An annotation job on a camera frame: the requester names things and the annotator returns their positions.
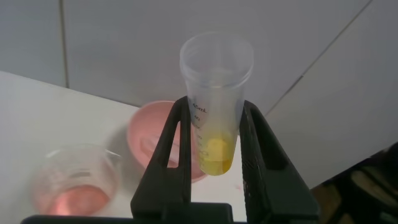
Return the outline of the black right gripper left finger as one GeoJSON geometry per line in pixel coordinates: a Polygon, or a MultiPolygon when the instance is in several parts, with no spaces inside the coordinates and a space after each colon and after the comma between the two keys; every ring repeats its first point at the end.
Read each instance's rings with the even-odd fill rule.
{"type": "Polygon", "coordinates": [[[160,220],[170,204],[191,202],[192,181],[191,121],[186,96],[178,99],[165,122],[159,142],[131,200],[135,219],[160,220]],[[176,129],[180,130],[179,159],[168,167],[176,129]]]}

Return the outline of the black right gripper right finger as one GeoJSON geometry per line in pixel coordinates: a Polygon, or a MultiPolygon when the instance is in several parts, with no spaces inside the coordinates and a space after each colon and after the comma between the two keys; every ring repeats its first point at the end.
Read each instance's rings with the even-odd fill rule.
{"type": "Polygon", "coordinates": [[[320,210],[258,107],[244,102],[239,126],[249,223],[317,223],[320,210]]]}

